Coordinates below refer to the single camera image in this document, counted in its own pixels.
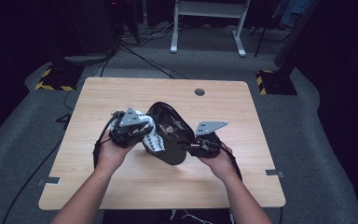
cable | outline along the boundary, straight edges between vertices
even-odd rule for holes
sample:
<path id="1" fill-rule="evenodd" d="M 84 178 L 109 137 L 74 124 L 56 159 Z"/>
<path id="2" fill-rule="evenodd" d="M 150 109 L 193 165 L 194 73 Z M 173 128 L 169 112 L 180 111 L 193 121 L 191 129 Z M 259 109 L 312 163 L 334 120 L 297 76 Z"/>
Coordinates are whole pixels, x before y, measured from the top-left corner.
<path id="1" fill-rule="evenodd" d="M 235 171 L 237 172 L 237 176 L 240 178 L 240 180 L 242 180 L 242 174 L 241 174 L 241 170 L 240 167 L 238 166 L 236 159 L 234 157 L 234 155 L 232 155 L 232 153 L 228 150 L 228 147 L 226 146 L 226 144 L 224 142 L 222 142 L 222 146 L 220 147 L 221 149 L 223 149 L 223 151 L 226 152 L 226 154 L 228 155 L 229 159 L 231 160 L 232 165 L 234 166 Z"/>
<path id="2" fill-rule="evenodd" d="M 165 75 L 167 75 L 168 77 L 175 79 L 173 76 L 171 76 L 170 74 L 168 74 L 167 72 L 165 72 L 164 70 L 160 69 L 159 67 L 153 65 L 152 63 L 150 63 L 147 59 L 145 59 L 144 57 L 142 57 L 141 55 L 135 53 L 134 51 L 132 51 L 131 49 L 127 48 L 124 45 L 121 45 L 124 49 L 128 50 L 129 52 L 131 52 L 132 54 L 138 56 L 140 59 L 144 60 L 145 62 L 147 62 L 148 64 L 152 65 L 153 67 L 157 68 L 160 72 L 164 73 Z"/>
<path id="3" fill-rule="evenodd" d="M 281 207 L 281 212 L 279 214 L 279 224 L 282 224 L 282 221 L 283 221 L 283 207 Z"/>
<path id="4" fill-rule="evenodd" d="M 128 42 L 125 42 L 125 40 L 133 40 L 133 39 L 136 39 L 134 35 L 128 35 L 127 37 L 125 37 L 125 36 L 123 35 L 123 36 L 121 37 L 121 44 L 125 44 L 125 45 L 127 45 L 127 46 L 132 46 L 132 47 L 143 45 L 142 42 L 145 41 L 145 40 L 146 40 L 148 37 L 150 37 L 150 36 L 153 37 L 154 33 L 156 32 L 156 28 L 153 28 L 153 29 L 152 29 L 153 31 L 150 32 L 150 33 L 147 33 L 148 30 L 150 30 L 150 28 L 147 28 L 146 31 L 145 31 L 143 34 L 138 35 L 138 37 L 141 37 L 142 39 L 141 39 L 139 42 L 137 41 L 136 43 L 128 43 Z"/>
<path id="5" fill-rule="evenodd" d="M 103 65 L 103 70 L 101 71 L 100 77 L 103 76 L 104 68 L 106 67 L 107 63 L 109 63 L 109 61 L 110 61 L 110 59 L 111 59 L 112 57 L 113 57 L 113 55 L 112 55 L 110 58 L 108 58 L 108 59 L 106 60 L 105 64 Z"/>
<path id="6" fill-rule="evenodd" d="M 98 65 L 98 67 L 97 67 L 97 69 L 95 70 L 95 72 L 94 72 L 94 74 L 92 75 L 92 77 L 95 77 L 95 75 L 97 75 L 97 72 L 98 72 L 98 70 L 100 69 L 101 65 L 103 65 L 103 62 L 101 62 L 100 65 Z M 79 88 L 79 87 L 80 87 L 81 85 L 83 85 L 83 84 L 84 84 L 84 81 L 81 82 L 80 84 L 78 84 L 78 85 L 76 86 L 76 89 Z M 68 109 L 70 109 L 70 110 L 73 111 L 74 109 L 73 109 L 72 107 L 70 107 L 70 106 L 66 103 L 66 99 L 68 98 L 69 94 L 71 94 L 71 92 L 72 92 L 72 91 L 69 91 L 69 92 L 66 94 L 65 98 L 63 99 L 63 105 L 65 105 L 66 108 L 68 108 Z"/>
<path id="7" fill-rule="evenodd" d="M 123 50 L 124 52 L 126 52 L 126 53 L 133 54 L 132 52 L 126 51 L 126 50 L 124 50 L 124 49 L 122 49 L 122 50 Z M 158 64 L 158 65 L 161 66 L 161 67 L 168 68 L 168 69 L 170 69 L 171 71 L 173 71 L 174 73 L 176 73 L 176 74 L 180 75 L 181 77 L 183 77 L 184 79 L 188 79 L 188 78 L 187 78 L 185 75 L 183 75 L 182 73 L 180 73 L 180 72 L 178 72 L 178 71 L 175 71 L 175 70 L 173 70 L 172 68 L 170 68 L 170 67 L 168 67 L 168 66 L 165 66 L 165 65 L 163 65 L 163 64 L 161 64 L 161 63 L 156 63 L 155 61 L 150 60 L 150 59 L 146 59 L 145 57 L 144 57 L 144 59 L 147 60 L 147 61 L 149 61 L 149 62 L 151 62 L 151 63 Z"/>
<path id="8" fill-rule="evenodd" d="M 109 57 L 111 57 L 111 54 L 105 54 L 102 58 L 97 59 L 87 59 L 87 60 L 73 60 L 73 59 L 65 59 L 68 63 L 74 65 L 74 66 L 87 66 L 92 65 L 96 63 L 101 63 L 107 60 Z"/>
<path id="9" fill-rule="evenodd" d="M 198 218 L 198 217 L 195 217 L 195 216 L 189 214 L 186 210 L 185 210 L 185 212 L 186 212 L 186 215 L 184 215 L 184 216 L 182 217 L 182 219 L 185 218 L 185 217 L 192 217 L 192 218 L 196 219 L 197 221 L 199 221 L 199 222 L 202 223 L 202 224 L 213 224 L 212 222 L 202 220 L 202 219 L 200 219 L 200 218 Z"/>
<path id="10" fill-rule="evenodd" d="M 11 202 L 9 208 L 7 209 L 7 212 L 5 214 L 4 220 L 2 221 L 2 224 L 5 224 L 7 221 L 7 217 L 11 211 L 11 208 L 13 207 L 14 203 L 17 201 L 17 199 L 20 197 L 22 191 L 25 189 L 25 187 L 28 185 L 28 183 L 31 181 L 31 179 L 34 177 L 34 175 L 37 173 L 37 171 L 39 171 L 40 167 L 42 167 L 42 165 L 48 160 L 48 158 L 51 156 L 51 154 L 53 154 L 53 152 L 58 148 L 58 146 L 60 145 L 60 143 L 62 142 L 62 139 L 57 143 L 57 145 L 49 152 L 49 154 L 46 156 L 46 158 L 44 158 L 42 160 L 42 162 L 39 164 L 39 166 L 36 167 L 36 169 L 34 170 L 34 172 L 31 174 L 30 177 L 28 177 L 27 181 L 25 181 L 25 183 L 22 185 L 20 191 L 17 193 L 16 197 L 13 199 L 13 201 Z"/>
<path id="11" fill-rule="evenodd" d="M 107 121 L 106 125 L 104 126 L 103 128 L 103 131 L 101 132 L 101 135 L 100 137 L 98 138 L 97 142 L 95 142 L 95 145 L 94 145 L 94 150 L 92 151 L 92 160 L 94 162 L 94 169 L 95 167 L 97 166 L 97 163 L 98 163 L 98 157 L 100 155 L 100 146 L 106 142 L 101 142 L 103 140 L 103 135 L 106 133 L 107 129 L 109 128 L 109 125 L 113 122 L 114 119 L 118 119 L 119 115 L 120 115 L 121 111 L 116 111 L 113 115 L 112 115 L 112 118 Z"/>
<path id="12" fill-rule="evenodd" d="M 132 44 L 132 43 L 128 43 L 128 42 L 125 42 L 125 40 L 128 40 L 128 39 L 135 39 L 135 37 L 133 35 L 129 36 L 129 37 L 122 37 L 122 42 L 121 44 L 125 44 L 126 46 L 131 46 L 131 47 L 135 47 L 135 46 L 143 46 L 145 44 L 147 44 L 148 42 L 150 42 L 151 40 L 156 40 L 156 39 L 160 39 L 162 37 L 164 37 L 165 35 L 171 35 L 171 34 L 168 34 L 168 32 L 172 29 L 172 25 L 173 25 L 173 22 L 171 22 L 170 24 L 168 24 L 167 26 L 165 26 L 164 28 L 160 28 L 160 31 L 158 34 L 155 34 L 156 32 L 156 28 L 153 28 L 153 31 L 149 34 L 142 34 L 142 35 L 139 35 L 139 37 L 142 38 L 142 40 L 139 42 L 139 43 L 136 43 L 136 44 Z"/>

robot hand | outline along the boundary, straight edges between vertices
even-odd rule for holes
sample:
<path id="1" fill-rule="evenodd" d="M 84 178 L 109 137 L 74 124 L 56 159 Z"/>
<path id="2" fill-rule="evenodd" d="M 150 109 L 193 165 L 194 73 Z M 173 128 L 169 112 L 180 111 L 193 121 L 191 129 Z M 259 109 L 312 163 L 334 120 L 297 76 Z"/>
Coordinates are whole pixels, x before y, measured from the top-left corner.
<path id="1" fill-rule="evenodd" d="M 129 107 L 125 113 L 124 111 L 117 111 L 114 113 L 112 118 L 104 127 L 100 138 L 95 143 L 95 148 L 92 152 L 94 167 L 98 163 L 100 146 L 102 144 L 101 140 L 108 127 L 110 127 L 110 139 L 117 146 L 125 148 L 142 142 L 145 135 L 149 134 L 153 130 L 154 124 L 150 125 L 148 121 L 141 121 L 140 115 L 138 115 L 131 107 Z"/>
<path id="2" fill-rule="evenodd" d="M 203 121 L 199 124 L 194 143 L 191 146 L 182 147 L 191 156 L 201 158 L 213 158 L 220 153 L 222 142 L 214 131 L 227 125 L 226 121 Z"/>

wooden table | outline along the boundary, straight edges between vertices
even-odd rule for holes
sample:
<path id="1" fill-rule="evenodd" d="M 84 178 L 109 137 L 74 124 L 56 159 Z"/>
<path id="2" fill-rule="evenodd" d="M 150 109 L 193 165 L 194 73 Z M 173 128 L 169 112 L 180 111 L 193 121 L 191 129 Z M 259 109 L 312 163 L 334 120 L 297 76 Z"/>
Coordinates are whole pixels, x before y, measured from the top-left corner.
<path id="1" fill-rule="evenodd" d="M 195 89 L 205 90 L 203 96 Z M 200 121 L 226 120 L 216 131 L 233 149 L 243 182 L 263 207 L 285 204 L 269 147 L 245 82 L 153 78 L 89 77 L 39 201 L 45 210 L 61 209 L 93 171 L 92 150 L 111 114 L 147 112 L 155 102 L 171 105 L 194 130 Z M 114 173 L 101 209 L 183 209 L 229 207 L 226 190 L 209 167 L 187 153 L 176 166 L 148 154 L 138 144 Z"/>

metal bracket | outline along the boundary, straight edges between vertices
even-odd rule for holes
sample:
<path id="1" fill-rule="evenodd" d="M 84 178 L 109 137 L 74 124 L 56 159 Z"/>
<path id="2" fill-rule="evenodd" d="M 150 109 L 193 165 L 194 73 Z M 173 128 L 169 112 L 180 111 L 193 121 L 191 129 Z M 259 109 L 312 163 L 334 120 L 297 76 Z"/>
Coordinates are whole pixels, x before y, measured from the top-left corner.
<path id="1" fill-rule="evenodd" d="M 194 135 L 200 136 L 208 133 L 212 133 L 224 126 L 228 125 L 227 121 L 202 121 L 200 122 Z"/>
<path id="2" fill-rule="evenodd" d="M 142 122 L 140 121 L 138 114 L 132 109 L 132 107 L 129 107 L 129 109 L 121 119 L 119 126 L 127 127 L 127 126 L 137 125 L 140 123 Z"/>
<path id="3" fill-rule="evenodd" d="M 46 185 L 59 185 L 61 179 L 59 177 L 47 177 L 40 178 L 39 181 L 37 181 L 37 186 L 46 186 Z"/>
<path id="4" fill-rule="evenodd" d="M 266 170 L 266 175 L 277 175 L 279 178 L 283 178 L 284 174 L 277 170 Z"/>

gray carpet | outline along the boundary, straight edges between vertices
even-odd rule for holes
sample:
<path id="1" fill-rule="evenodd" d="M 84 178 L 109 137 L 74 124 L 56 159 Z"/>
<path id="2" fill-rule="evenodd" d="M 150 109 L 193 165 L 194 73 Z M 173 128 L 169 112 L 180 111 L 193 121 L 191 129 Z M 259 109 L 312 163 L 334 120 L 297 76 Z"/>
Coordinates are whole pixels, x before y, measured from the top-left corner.
<path id="1" fill-rule="evenodd" d="M 297 70 L 291 79 L 298 96 L 261 95 L 257 87 L 256 71 L 278 69 L 273 60 L 287 32 L 267 31 L 255 58 L 261 31 L 250 37 L 250 31 L 244 30 L 241 39 L 248 55 L 240 58 L 232 29 L 235 28 L 187 29 L 179 34 L 176 54 L 170 54 L 169 35 L 131 49 L 164 65 L 158 67 L 175 78 L 242 80 L 249 85 L 275 166 L 284 174 L 281 183 L 287 203 L 283 223 L 358 223 L 358 205 L 351 182 L 329 146 L 317 116 L 316 89 Z M 24 80 L 30 93 L 0 129 L 0 223 L 21 186 L 64 135 L 63 124 L 56 119 L 71 112 L 68 107 L 74 108 L 81 92 L 81 85 L 69 95 L 67 91 L 35 90 L 47 66 L 41 64 Z M 79 84 L 101 72 L 98 64 L 86 67 Z M 103 77 L 169 78 L 123 50 L 109 61 Z M 49 223 L 55 216 L 55 211 L 38 208 L 43 190 L 38 181 L 48 176 L 55 155 L 56 151 L 26 185 L 7 223 Z M 280 210 L 266 208 L 266 211 L 277 223 Z M 95 223 L 101 223 L 102 214 L 101 211 Z"/>

